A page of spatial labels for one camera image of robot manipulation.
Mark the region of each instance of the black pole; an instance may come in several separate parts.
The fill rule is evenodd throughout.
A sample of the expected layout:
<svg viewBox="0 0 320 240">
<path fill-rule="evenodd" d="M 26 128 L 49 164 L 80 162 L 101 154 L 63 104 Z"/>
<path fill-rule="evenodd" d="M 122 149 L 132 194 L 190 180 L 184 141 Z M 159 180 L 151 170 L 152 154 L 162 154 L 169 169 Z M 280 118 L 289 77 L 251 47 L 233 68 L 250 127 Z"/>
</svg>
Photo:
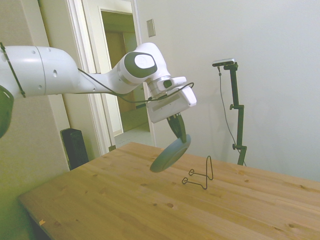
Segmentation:
<svg viewBox="0 0 320 240">
<path fill-rule="evenodd" d="M 232 88 L 232 98 L 233 104 L 230 106 L 230 110 L 238 109 L 238 126 L 237 126 L 237 136 L 236 136 L 236 145 L 232 144 L 232 148 L 240 150 L 240 155 L 238 159 L 238 165 L 243 165 L 245 161 L 247 147 L 242 145 L 243 131 L 244 131 L 244 113 L 245 106 L 239 105 L 238 97 L 238 86 L 237 86 L 237 74 L 238 63 L 235 62 L 231 65 L 226 65 L 223 67 L 224 70 L 230 70 L 231 77 L 231 88 Z"/>
</svg>

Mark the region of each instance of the black cable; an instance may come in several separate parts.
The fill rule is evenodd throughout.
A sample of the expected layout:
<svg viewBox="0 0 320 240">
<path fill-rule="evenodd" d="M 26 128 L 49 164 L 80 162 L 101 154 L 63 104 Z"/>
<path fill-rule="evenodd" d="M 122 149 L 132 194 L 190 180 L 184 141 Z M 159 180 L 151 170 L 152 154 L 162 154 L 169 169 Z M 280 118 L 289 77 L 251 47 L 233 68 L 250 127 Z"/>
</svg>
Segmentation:
<svg viewBox="0 0 320 240">
<path fill-rule="evenodd" d="M 194 87 L 194 83 L 193 82 L 190 82 L 186 85 L 184 85 L 182 88 L 178 89 L 177 91 L 174 91 L 173 93 L 169 94 L 169 95 L 166 95 L 166 96 L 163 96 L 163 97 L 160 97 L 160 98 L 157 98 L 157 99 L 148 99 L 148 100 L 142 100 L 142 101 L 130 101 L 128 99 L 125 99 L 124 97 L 122 97 L 121 94 L 113 91 L 112 89 L 110 89 L 109 87 L 107 87 L 106 85 L 102 84 L 101 82 L 99 82 L 97 79 L 95 79 L 93 76 L 89 75 L 88 73 L 86 73 L 85 71 L 83 71 L 82 69 L 78 68 L 78 70 L 85 74 L 86 76 L 88 76 L 89 78 L 91 78 L 92 80 L 94 80 L 96 83 L 100 84 L 102 87 L 104 87 L 105 89 L 109 90 L 110 92 L 104 92 L 104 94 L 111 94 L 111 95 L 114 95 L 114 96 L 117 96 L 121 99 L 123 99 L 124 101 L 128 102 L 128 103 L 132 103 L 132 104 L 135 104 L 135 103 L 148 103 L 148 102 L 151 102 L 151 101 L 158 101 L 158 100 L 162 100 L 162 99 L 166 99 L 166 98 L 169 98 L 171 97 L 172 95 L 176 94 L 177 92 L 181 91 L 182 89 L 188 87 L 189 85 L 192 85 L 191 88 Z"/>
<path fill-rule="evenodd" d="M 220 67 L 218 67 L 218 70 L 219 70 L 219 78 L 220 78 L 220 96 L 221 96 L 221 100 L 222 100 L 222 105 L 223 105 L 223 111 L 224 111 L 224 118 L 225 118 L 225 122 L 226 122 L 226 126 L 228 127 L 228 130 L 229 130 L 229 133 L 233 139 L 233 142 L 234 142 L 234 145 L 236 146 L 236 140 L 234 138 L 234 135 L 232 134 L 231 130 L 230 130 L 230 127 L 229 127 L 229 124 L 228 124 L 228 120 L 227 120 L 227 114 L 226 114 L 226 107 L 225 107 L 225 102 L 224 102 L 224 98 L 222 96 L 222 89 L 221 89 L 221 72 L 220 72 Z"/>
<path fill-rule="evenodd" d="M 7 61 L 8 64 L 9 64 L 9 67 L 10 67 L 10 69 L 11 69 L 11 72 L 12 72 L 13 76 L 14 76 L 14 79 L 15 79 L 16 83 L 18 84 L 18 87 L 19 87 L 19 89 L 20 89 L 20 93 L 21 93 L 21 95 L 22 95 L 24 98 L 26 98 L 26 93 L 25 93 L 25 91 L 22 89 L 22 86 L 21 86 L 21 84 L 20 84 L 20 82 L 19 82 L 19 80 L 18 80 L 18 77 L 17 77 L 17 75 L 16 75 L 16 72 L 15 72 L 15 70 L 14 70 L 14 67 L 12 66 L 11 61 L 9 60 L 8 54 L 7 54 L 7 52 L 6 52 L 6 48 L 5 48 L 5 46 L 2 44 L 2 42 L 0 42 L 0 46 L 1 46 L 1 49 L 2 49 L 2 51 L 3 51 L 3 54 L 4 54 L 5 59 L 6 59 L 6 61 Z"/>
</svg>

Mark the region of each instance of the white wall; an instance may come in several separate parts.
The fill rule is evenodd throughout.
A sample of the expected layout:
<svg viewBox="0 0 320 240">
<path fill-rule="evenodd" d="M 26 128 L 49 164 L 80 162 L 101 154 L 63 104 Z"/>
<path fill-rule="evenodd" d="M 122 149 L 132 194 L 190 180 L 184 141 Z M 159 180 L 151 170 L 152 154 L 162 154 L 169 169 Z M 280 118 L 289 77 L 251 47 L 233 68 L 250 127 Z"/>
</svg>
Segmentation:
<svg viewBox="0 0 320 240">
<path fill-rule="evenodd" d="M 0 42 L 5 46 L 48 46 L 37 0 L 1 0 L 0 22 Z M 59 131 L 68 125 L 61 99 L 59 95 L 14 101 L 10 128 L 0 139 L 1 240 L 34 239 L 18 196 L 69 171 Z"/>
<path fill-rule="evenodd" d="M 173 76 L 195 83 L 198 104 L 182 114 L 192 139 L 189 153 L 237 163 L 218 70 L 211 66 L 235 58 L 247 165 L 320 181 L 320 1 L 137 0 L 137 7 L 143 42 L 158 45 Z M 149 19 L 156 32 L 151 38 Z M 222 92 L 236 135 L 227 71 Z M 159 147 L 175 139 L 166 121 L 155 131 Z"/>
</svg>

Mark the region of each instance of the doorway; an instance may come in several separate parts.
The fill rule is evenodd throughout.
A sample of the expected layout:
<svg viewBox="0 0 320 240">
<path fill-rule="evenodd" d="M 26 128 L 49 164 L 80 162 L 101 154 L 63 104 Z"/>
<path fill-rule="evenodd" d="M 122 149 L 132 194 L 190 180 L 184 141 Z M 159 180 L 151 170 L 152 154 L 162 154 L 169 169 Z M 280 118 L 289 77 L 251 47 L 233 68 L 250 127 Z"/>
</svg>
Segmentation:
<svg viewBox="0 0 320 240">
<path fill-rule="evenodd" d="M 112 11 L 101 11 L 103 28 L 110 58 L 111 68 L 128 52 L 137 47 L 133 15 Z M 144 86 L 140 84 L 124 98 L 135 102 L 145 100 Z M 117 98 L 121 129 L 111 121 L 116 147 L 129 142 L 153 145 L 146 104 L 130 103 Z"/>
</svg>

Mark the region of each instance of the black speaker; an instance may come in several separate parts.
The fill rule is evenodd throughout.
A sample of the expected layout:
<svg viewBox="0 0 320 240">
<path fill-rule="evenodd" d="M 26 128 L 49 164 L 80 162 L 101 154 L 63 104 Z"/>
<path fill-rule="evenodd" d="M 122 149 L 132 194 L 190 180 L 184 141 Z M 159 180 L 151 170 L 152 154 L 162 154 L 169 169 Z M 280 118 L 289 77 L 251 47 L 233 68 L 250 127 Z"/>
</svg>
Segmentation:
<svg viewBox="0 0 320 240">
<path fill-rule="evenodd" d="M 61 131 L 61 136 L 69 158 L 70 170 L 89 162 L 84 138 L 80 130 L 67 128 Z"/>
</svg>

